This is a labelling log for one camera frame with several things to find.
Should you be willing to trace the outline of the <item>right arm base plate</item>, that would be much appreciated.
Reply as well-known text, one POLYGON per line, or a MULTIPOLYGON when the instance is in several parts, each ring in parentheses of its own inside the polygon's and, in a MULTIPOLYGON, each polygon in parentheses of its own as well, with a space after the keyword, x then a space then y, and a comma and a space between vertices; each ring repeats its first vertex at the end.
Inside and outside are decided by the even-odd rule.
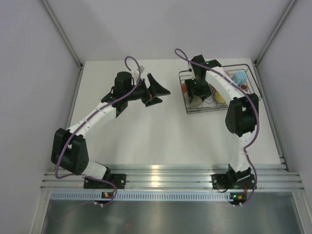
POLYGON ((230 181, 226 174, 211 175, 213 189, 221 193, 228 190, 252 190, 255 185, 255 177, 251 175, 237 182, 230 181))

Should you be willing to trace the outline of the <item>yellow ceramic mug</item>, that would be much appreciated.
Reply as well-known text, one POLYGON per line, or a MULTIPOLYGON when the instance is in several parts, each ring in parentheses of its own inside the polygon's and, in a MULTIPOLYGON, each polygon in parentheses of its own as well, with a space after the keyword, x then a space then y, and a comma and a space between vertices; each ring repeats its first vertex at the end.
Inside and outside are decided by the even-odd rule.
POLYGON ((214 96, 218 103, 226 103, 225 99, 222 97, 222 95, 218 91, 215 92, 214 96))

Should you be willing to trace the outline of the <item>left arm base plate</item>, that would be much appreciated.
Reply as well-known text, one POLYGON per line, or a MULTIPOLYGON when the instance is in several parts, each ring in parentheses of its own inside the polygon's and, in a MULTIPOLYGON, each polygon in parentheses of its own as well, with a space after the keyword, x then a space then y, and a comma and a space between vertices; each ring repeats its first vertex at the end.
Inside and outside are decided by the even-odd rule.
MULTIPOLYGON (((110 174, 105 180, 114 184, 117 189, 124 189, 126 185, 126 174, 110 174)), ((104 182, 95 181, 89 178, 84 180, 84 189, 112 189, 113 186, 104 182)))

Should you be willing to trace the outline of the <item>small orange cup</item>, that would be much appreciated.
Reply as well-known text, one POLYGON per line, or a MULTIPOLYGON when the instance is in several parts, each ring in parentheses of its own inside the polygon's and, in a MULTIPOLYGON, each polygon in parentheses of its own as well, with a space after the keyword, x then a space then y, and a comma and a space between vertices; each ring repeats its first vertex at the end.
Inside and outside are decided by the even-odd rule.
POLYGON ((185 84, 182 84, 182 92, 186 93, 187 92, 187 87, 185 84))

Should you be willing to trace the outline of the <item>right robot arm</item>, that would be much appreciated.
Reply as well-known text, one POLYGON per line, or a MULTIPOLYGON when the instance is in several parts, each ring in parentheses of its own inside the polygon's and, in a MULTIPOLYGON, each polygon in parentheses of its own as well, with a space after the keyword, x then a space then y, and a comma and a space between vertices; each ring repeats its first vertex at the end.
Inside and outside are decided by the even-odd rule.
POLYGON ((226 74, 216 60, 202 55, 189 61, 192 78, 184 81, 187 107, 198 107, 212 95, 220 94, 227 105, 225 126, 231 134, 228 183, 239 188, 251 174, 247 148, 259 134, 258 95, 245 92, 226 74))

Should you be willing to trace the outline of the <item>grey-brown stoneware cup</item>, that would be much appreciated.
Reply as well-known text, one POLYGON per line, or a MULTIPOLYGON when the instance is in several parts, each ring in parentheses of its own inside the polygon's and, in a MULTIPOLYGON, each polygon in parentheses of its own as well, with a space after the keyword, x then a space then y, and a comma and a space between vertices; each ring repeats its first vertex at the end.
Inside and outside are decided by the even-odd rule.
POLYGON ((194 97, 192 102, 190 103, 190 108, 197 108, 202 104, 202 98, 201 97, 194 97))

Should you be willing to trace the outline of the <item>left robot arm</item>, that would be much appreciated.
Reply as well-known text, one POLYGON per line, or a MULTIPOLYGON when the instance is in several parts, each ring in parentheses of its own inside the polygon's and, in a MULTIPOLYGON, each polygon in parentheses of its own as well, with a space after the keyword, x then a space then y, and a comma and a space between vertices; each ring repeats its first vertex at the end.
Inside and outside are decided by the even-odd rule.
POLYGON ((98 106, 83 120, 68 129, 58 129, 54 136, 51 162, 78 176, 94 178, 95 184, 106 188, 111 183, 109 168, 89 159, 87 139, 95 135, 105 124, 117 118, 128 102, 141 100, 146 106, 162 102, 161 96, 170 95, 152 76, 147 75, 150 86, 139 77, 138 71, 119 72, 114 86, 98 106))

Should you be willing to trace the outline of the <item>dark brown mug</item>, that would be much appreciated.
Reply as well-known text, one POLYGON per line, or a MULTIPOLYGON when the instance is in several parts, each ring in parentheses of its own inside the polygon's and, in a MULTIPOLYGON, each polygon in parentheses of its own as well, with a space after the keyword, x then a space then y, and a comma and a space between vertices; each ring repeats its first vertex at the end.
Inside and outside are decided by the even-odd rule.
POLYGON ((241 84, 241 85, 240 85, 240 88, 241 88, 242 90, 244 90, 245 92, 248 92, 248 90, 249 90, 247 84, 241 84))

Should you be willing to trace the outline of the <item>light blue ceramic mug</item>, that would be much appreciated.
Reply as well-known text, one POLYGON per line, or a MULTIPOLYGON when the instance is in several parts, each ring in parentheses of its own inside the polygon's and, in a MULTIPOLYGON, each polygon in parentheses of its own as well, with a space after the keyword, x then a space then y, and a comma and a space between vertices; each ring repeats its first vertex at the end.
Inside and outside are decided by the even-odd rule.
POLYGON ((232 75, 232 80, 237 86, 240 86, 246 83, 247 74, 245 71, 237 71, 235 74, 232 75))

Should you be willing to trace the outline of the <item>fluted beige small cup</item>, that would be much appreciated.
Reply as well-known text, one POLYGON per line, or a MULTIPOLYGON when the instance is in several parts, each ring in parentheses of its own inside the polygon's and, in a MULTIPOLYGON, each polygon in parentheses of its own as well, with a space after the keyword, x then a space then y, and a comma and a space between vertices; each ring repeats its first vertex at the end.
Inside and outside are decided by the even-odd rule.
POLYGON ((185 98, 188 99, 188 100, 192 100, 192 99, 193 99, 191 96, 188 95, 187 92, 184 94, 184 96, 185 96, 185 98))

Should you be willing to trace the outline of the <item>grey wire dish rack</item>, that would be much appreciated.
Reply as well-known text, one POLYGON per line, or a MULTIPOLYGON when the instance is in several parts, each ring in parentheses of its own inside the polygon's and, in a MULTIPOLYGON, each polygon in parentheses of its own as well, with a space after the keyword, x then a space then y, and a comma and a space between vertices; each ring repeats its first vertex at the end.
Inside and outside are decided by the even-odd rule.
MULTIPOLYGON (((261 100, 261 92, 259 90, 256 78, 253 74, 253 70, 250 68, 249 65, 245 63, 241 64, 230 64, 230 65, 224 65, 223 66, 224 71, 228 71, 230 73, 229 78, 232 78, 232 75, 235 74, 237 71, 245 71, 247 74, 247 80, 246 83, 249 90, 247 93, 252 94, 256 93, 258 95, 258 99, 261 100)), ((178 73, 180 85, 181 85, 181 90, 182 90, 182 84, 185 84, 186 79, 193 78, 192 73, 190 73, 188 70, 180 71, 178 73)), ((226 110, 227 109, 227 104, 226 103, 218 103, 215 99, 215 92, 216 89, 210 85, 210 89, 212 92, 212 95, 203 100, 202 104, 197 107, 197 108, 190 108, 189 105, 192 102, 192 100, 188 100, 185 98, 184 93, 183 98, 184 98, 184 105, 186 109, 186 113, 188 114, 195 114, 195 113, 204 113, 204 112, 212 112, 212 111, 221 111, 221 110, 226 110)))

